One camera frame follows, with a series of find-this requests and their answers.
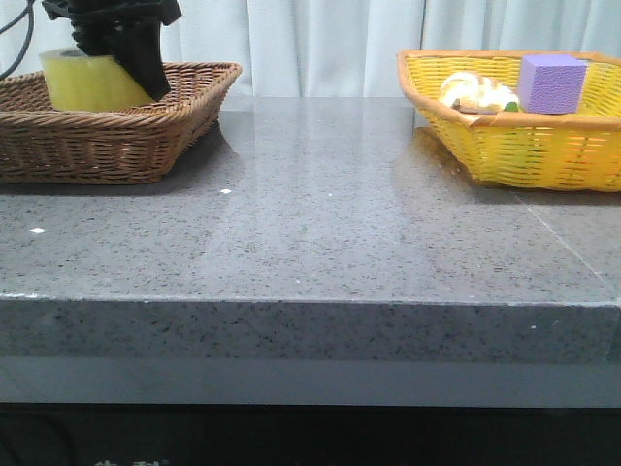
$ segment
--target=curtain fold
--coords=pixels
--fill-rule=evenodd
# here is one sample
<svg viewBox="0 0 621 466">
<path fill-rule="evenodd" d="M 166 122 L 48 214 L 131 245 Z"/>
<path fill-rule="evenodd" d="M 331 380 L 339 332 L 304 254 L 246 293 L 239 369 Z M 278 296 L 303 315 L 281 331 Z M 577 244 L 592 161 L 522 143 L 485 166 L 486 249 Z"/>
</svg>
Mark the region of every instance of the curtain fold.
<svg viewBox="0 0 621 466">
<path fill-rule="evenodd" d="M 401 96 L 402 49 L 595 50 L 621 55 L 619 0 L 179 0 L 183 18 L 162 29 L 167 61 L 235 61 L 232 94 Z M 24 0 L 2 0 L 0 25 Z M 29 53 L 16 74 L 40 69 L 39 53 L 70 47 L 69 21 L 40 2 Z M 25 22 L 0 36 L 0 68 L 21 46 Z"/>
</svg>

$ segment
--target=purple sponge cube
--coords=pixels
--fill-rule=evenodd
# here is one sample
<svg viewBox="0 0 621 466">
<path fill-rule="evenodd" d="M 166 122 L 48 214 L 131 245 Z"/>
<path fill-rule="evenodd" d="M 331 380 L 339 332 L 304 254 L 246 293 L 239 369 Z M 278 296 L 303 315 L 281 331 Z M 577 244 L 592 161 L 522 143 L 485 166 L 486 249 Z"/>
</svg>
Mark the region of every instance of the purple sponge cube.
<svg viewBox="0 0 621 466">
<path fill-rule="evenodd" d="M 578 109 L 586 64 L 571 55 L 522 57 L 517 95 L 526 112 L 573 114 Z"/>
</svg>

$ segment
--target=tape roll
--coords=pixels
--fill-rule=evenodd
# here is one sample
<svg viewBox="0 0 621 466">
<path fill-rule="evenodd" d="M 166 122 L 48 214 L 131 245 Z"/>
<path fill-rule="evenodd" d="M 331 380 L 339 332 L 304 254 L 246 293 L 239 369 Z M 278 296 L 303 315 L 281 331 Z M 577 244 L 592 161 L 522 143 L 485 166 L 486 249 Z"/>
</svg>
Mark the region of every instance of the tape roll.
<svg viewBox="0 0 621 466">
<path fill-rule="evenodd" d="M 42 53 L 40 58 L 56 110 L 113 112 L 153 102 L 109 55 L 60 49 Z"/>
</svg>

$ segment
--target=yellow wicker basket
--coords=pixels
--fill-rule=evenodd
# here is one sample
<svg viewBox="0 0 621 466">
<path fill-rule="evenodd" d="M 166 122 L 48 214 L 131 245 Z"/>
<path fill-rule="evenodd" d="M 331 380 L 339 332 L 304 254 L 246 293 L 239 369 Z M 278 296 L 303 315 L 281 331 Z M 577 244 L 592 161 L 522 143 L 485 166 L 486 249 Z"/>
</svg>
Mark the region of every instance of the yellow wicker basket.
<svg viewBox="0 0 621 466">
<path fill-rule="evenodd" d="M 442 82 L 476 71 L 516 87 L 521 58 L 550 51 L 404 50 L 401 87 L 477 182 L 557 190 L 621 191 L 621 60 L 571 53 L 589 64 L 577 114 L 465 115 L 441 104 Z"/>
<path fill-rule="evenodd" d="M 0 183 L 159 181 L 216 121 L 235 63 L 168 63 L 171 92 L 121 112 L 57 112 L 43 73 L 0 82 Z"/>
</svg>

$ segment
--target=countertop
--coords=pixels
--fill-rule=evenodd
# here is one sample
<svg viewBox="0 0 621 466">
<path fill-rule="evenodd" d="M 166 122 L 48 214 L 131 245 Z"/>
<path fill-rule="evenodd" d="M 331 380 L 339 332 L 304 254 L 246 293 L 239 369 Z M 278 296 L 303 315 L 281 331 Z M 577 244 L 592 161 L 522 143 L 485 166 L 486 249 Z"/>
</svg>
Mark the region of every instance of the countertop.
<svg viewBox="0 0 621 466">
<path fill-rule="evenodd" d="M 406 99 L 230 98 L 160 183 L 0 185 L 5 370 L 616 368 L 621 196 L 477 186 L 422 124 Z"/>
</svg>

